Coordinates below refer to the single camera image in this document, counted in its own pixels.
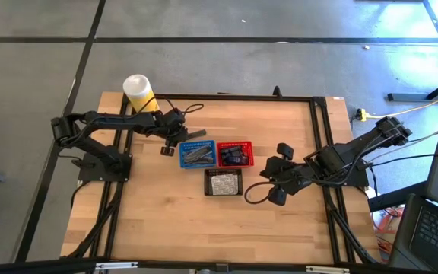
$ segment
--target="gray floor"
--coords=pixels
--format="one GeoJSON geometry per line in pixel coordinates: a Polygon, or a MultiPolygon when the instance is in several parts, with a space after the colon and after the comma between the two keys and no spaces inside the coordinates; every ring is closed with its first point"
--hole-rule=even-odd
{"type": "MultiPolygon", "coordinates": [[[[0,36],[85,37],[97,0],[0,0],[0,36]]],[[[108,0],[99,37],[437,37],[420,2],[108,0]]],[[[389,92],[438,87],[438,44],[94,44],[75,111],[95,109],[102,91],[121,91],[129,75],[148,76],[157,93],[345,97],[384,114],[419,104],[388,103],[389,92]]],[[[0,263],[14,245],[72,85],[82,44],[0,44],[0,263]]],[[[438,105],[399,117],[414,138],[438,129],[438,105]]],[[[354,134],[375,121],[354,122],[354,134]]],[[[431,153],[436,138],[386,157],[431,153]]],[[[427,177],[431,159],[376,167],[382,193],[427,177]]],[[[77,168],[59,160],[29,260],[56,258],[77,168]]]]}

